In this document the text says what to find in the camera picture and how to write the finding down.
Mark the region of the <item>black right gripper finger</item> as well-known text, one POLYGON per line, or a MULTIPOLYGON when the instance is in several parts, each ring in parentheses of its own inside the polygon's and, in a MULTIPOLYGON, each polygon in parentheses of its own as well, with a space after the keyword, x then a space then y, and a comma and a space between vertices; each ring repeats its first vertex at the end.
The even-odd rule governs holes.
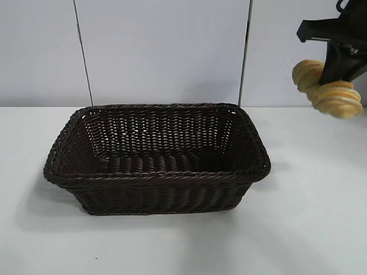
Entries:
POLYGON ((355 63, 349 70, 349 80, 353 81, 366 72, 366 55, 355 56, 355 63))
POLYGON ((319 83, 324 85, 339 80, 351 81, 352 65, 352 55, 349 48, 338 43, 328 43, 326 60, 319 83))

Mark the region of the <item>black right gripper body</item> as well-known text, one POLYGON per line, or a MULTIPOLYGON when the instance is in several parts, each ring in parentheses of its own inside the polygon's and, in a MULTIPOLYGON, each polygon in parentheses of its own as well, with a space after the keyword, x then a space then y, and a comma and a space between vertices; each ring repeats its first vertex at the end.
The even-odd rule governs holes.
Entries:
POLYGON ((337 1, 339 17, 303 20, 297 30, 300 42, 333 42, 352 50, 366 51, 366 1, 337 1))

